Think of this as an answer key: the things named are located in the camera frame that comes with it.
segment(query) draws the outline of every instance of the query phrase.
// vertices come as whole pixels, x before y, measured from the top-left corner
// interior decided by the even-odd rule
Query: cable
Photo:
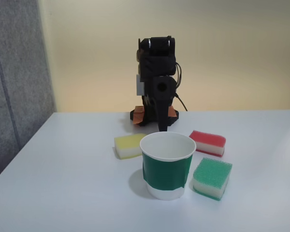
[[[177,69],[177,83],[176,83],[176,88],[180,86],[180,83],[182,82],[182,68],[180,65],[176,62],[176,69]]]
[[[183,107],[185,108],[185,110],[188,111],[187,108],[186,108],[186,106],[185,106],[185,104],[184,104],[183,101],[179,98],[179,96],[178,96],[177,93],[175,93],[175,97],[177,97],[177,98],[179,99],[179,101],[183,104]]]

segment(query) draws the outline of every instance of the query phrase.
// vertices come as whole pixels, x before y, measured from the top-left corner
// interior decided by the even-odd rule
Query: paper cup
[[[149,192],[161,200],[181,197],[190,169],[195,142],[175,132],[157,132],[140,142],[143,176]]]

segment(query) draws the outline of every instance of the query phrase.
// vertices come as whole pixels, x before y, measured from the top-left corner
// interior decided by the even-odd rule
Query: cup rim
[[[194,143],[194,150],[192,150],[192,152],[190,152],[188,155],[186,155],[186,156],[183,156],[183,157],[179,157],[179,158],[161,158],[161,157],[157,157],[157,156],[153,156],[153,155],[150,155],[150,154],[148,154],[147,152],[145,152],[144,151],[144,149],[142,148],[142,142],[143,142],[143,140],[144,139],[146,139],[147,137],[150,137],[150,136],[152,136],[152,135],[154,135],[154,134],[157,134],[157,133],[165,133],[165,134],[178,134],[178,135],[180,135],[180,136],[184,136],[186,139],[188,139],[188,140],[191,140],[193,143]],[[195,143],[195,141],[193,140],[193,139],[191,139],[190,137],[188,137],[188,136],[186,136],[186,135],[183,135],[183,134],[181,134],[181,133],[178,133],[178,132],[172,132],[172,131],[159,131],[159,132],[155,132],[155,133],[151,133],[151,134],[148,134],[147,136],[145,136],[143,139],[141,139],[141,141],[140,141],[140,149],[141,149],[141,151],[145,154],[145,155],[147,155],[147,156],[149,156],[149,157],[151,157],[151,158],[153,158],[153,159],[155,159],[155,160],[160,160],[160,161],[168,161],[168,162],[170,162],[170,161],[177,161],[177,160],[183,160],[183,159],[187,159],[187,158],[189,158],[195,151],[196,151],[196,149],[197,149],[197,145],[196,145],[196,143]]]

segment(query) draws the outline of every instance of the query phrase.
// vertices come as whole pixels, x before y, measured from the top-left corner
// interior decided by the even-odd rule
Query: red sponge
[[[208,134],[194,130],[189,136],[197,144],[197,151],[222,157],[226,138],[220,135]]]

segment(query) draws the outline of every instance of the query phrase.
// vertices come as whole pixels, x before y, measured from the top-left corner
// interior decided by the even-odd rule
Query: green sponge
[[[193,173],[193,187],[201,195],[220,200],[229,180],[232,164],[203,158]]]
[[[133,134],[115,138],[115,149],[120,159],[129,159],[140,156],[140,141],[146,134]]]

